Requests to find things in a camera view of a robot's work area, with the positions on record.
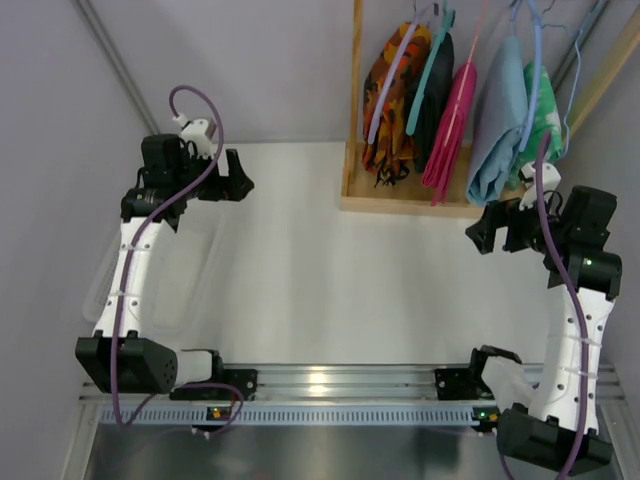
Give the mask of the orange camouflage trousers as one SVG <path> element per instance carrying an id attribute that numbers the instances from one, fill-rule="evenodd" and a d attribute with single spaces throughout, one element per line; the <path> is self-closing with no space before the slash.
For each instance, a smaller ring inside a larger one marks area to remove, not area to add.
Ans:
<path id="1" fill-rule="evenodd" d="M 406 122 L 413 102 L 410 88 L 420 80 L 424 64 L 431 50 L 426 43 L 424 33 L 416 33 L 408 52 L 413 59 L 407 67 L 400 70 L 396 78 L 393 93 L 384 109 L 383 121 L 378 132 L 377 141 L 373 145 L 367 143 L 363 147 L 362 165 L 365 170 L 376 176 L 376 183 L 391 186 L 406 179 L 409 175 L 409 162 L 415 154 L 413 137 L 406 133 Z"/>

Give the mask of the lilac plastic hanger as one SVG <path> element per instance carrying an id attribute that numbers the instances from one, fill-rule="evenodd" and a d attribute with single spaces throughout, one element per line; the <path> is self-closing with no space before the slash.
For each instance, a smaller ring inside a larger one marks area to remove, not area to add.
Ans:
<path id="1" fill-rule="evenodd" d="M 426 43 L 430 44 L 428 24 L 423 24 L 423 20 L 438 18 L 440 10 L 441 4 L 438 1 L 430 1 L 420 9 L 414 2 L 413 16 L 397 27 L 371 67 L 363 87 L 363 135 L 368 145 L 377 141 L 385 105 L 396 96 L 393 90 L 400 70 L 407 67 L 413 59 L 412 53 L 407 49 L 416 33 L 424 33 Z"/>

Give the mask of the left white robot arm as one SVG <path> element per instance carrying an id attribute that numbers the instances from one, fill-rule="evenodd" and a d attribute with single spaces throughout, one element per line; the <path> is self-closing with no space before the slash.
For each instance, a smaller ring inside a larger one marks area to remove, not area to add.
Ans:
<path id="1" fill-rule="evenodd" d="M 118 259 L 94 331 L 76 342 L 75 356 L 103 393 L 168 394 L 191 383 L 219 379 L 215 350 L 177 350 L 145 334 L 180 218 L 190 200 L 239 202 L 253 190 L 237 150 L 220 150 L 176 134 L 142 140 L 143 165 L 121 200 Z"/>

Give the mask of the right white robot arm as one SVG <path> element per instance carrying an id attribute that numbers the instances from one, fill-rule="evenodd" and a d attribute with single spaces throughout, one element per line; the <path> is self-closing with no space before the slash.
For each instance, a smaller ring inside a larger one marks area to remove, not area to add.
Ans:
<path id="1" fill-rule="evenodd" d="M 541 377 L 531 385 L 519 357 L 484 346 L 475 351 L 476 377 L 500 410 L 497 446 L 513 458 L 556 472 L 561 479 L 608 465 L 610 443 L 600 439 L 596 384 L 604 329 L 619 295 L 622 262 L 605 251 L 615 195 L 576 186 L 558 216 L 546 205 L 518 199 L 489 203 L 467 236 L 482 254 L 507 230 L 504 251 L 534 250 L 544 257 L 548 286 L 563 309 L 550 322 Z"/>

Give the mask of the magenta trousers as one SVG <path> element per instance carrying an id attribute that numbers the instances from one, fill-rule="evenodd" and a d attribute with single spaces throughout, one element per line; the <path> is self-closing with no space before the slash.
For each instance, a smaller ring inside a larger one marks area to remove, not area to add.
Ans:
<path id="1" fill-rule="evenodd" d="M 467 62 L 456 72 L 435 144 L 422 175 L 422 185 L 434 190 L 431 205 L 445 200 L 473 104 L 477 70 Z"/>

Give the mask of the light blue trousers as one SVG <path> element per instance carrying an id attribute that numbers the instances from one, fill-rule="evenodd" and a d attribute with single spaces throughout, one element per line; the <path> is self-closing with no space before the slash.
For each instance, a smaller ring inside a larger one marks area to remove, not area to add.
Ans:
<path id="1" fill-rule="evenodd" d="M 492 60 L 476 104 L 466 191 L 470 203 L 484 206 L 500 198 L 526 114 L 520 42 L 509 36 Z"/>

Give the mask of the black trousers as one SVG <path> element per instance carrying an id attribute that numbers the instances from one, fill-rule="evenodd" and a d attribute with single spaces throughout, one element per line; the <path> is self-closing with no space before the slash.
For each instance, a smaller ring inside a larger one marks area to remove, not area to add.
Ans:
<path id="1" fill-rule="evenodd" d="M 415 144 L 413 158 L 416 173 L 423 173 L 431 155 L 440 120 L 446 108 L 452 86 L 454 46 L 447 33 L 436 54 L 424 98 L 412 135 Z"/>

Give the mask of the blue plastic hanger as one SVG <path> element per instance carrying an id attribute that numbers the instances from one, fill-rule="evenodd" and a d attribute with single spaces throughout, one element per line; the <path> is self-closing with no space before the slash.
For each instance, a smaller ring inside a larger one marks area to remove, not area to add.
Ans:
<path id="1" fill-rule="evenodd" d="M 532 77 L 531 77 L 531 92 L 530 92 L 527 116 L 521 128 L 520 143 L 517 150 L 518 153 L 522 153 L 526 149 L 526 146 L 528 144 L 528 141 L 533 129 L 537 102 L 539 98 L 540 76 L 541 76 L 542 59 L 543 59 L 542 14 L 538 9 L 538 5 L 535 0 L 527 0 L 526 4 L 530 12 L 531 24 L 533 28 L 534 59 L 533 59 L 533 70 L 532 70 Z"/>

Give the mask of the wooden clothes rack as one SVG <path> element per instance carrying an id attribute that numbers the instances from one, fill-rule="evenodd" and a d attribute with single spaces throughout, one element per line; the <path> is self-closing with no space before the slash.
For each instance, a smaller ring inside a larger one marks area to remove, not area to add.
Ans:
<path id="1" fill-rule="evenodd" d="M 432 203 L 434 191 L 421 185 L 418 177 L 411 177 L 397 186 L 376 187 L 374 177 L 361 165 L 364 141 L 359 137 L 359 114 L 362 106 L 361 51 L 363 3 L 353 3 L 351 114 L 349 135 L 342 170 L 340 208 L 344 211 L 384 214 L 427 215 L 450 218 L 476 218 L 480 209 L 471 205 L 463 192 L 470 166 L 471 144 L 462 145 L 453 172 L 447 200 Z M 639 11 L 634 10 L 619 30 L 611 48 L 601 58 L 597 70 L 572 104 L 568 117 L 573 133 L 584 125 L 623 66 L 639 46 Z"/>

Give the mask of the white plastic basket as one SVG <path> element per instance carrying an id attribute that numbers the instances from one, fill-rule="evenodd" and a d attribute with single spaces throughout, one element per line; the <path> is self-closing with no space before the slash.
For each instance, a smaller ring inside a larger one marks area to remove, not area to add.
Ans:
<path id="1" fill-rule="evenodd" d="M 195 180 L 196 160 L 211 165 Z M 82 305 L 84 319 L 109 334 L 173 334 L 194 316 L 206 269 L 224 225 L 222 201 L 187 199 L 217 166 L 186 153 L 149 156 L 141 184 L 121 201 L 119 231 L 107 248 Z"/>

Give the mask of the green tie-dye garment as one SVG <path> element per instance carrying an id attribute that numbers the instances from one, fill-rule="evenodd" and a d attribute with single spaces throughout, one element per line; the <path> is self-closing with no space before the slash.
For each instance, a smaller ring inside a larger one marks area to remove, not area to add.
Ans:
<path id="1" fill-rule="evenodd" d="M 538 145 L 543 134 L 547 130 L 551 132 L 551 140 L 545 156 L 545 161 L 555 164 L 564 152 L 562 127 L 549 74 L 546 67 L 542 65 L 540 70 L 538 99 L 531 133 L 525 149 L 522 152 L 518 150 L 519 146 L 516 146 L 516 156 L 512 162 L 509 176 L 505 184 L 505 187 L 508 190 L 514 191 L 518 188 L 520 184 L 519 171 L 526 163 L 533 162 L 535 160 Z"/>

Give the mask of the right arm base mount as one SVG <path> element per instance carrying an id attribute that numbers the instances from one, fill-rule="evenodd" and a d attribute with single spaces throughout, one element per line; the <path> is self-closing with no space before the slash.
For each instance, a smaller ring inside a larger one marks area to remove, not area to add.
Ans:
<path id="1" fill-rule="evenodd" d="M 494 396 L 470 368 L 439 368 L 434 371 L 439 401 L 493 400 Z"/>

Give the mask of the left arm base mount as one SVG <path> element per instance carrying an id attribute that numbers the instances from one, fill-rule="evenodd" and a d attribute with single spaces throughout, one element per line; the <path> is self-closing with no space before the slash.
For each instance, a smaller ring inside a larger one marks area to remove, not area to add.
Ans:
<path id="1" fill-rule="evenodd" d="M 220 378 L 186 384 L 174 389 L 173 401 L 228 401 L 254 398 L 258 385 L 258 371 L 250 368 L 225 369 Z"/>

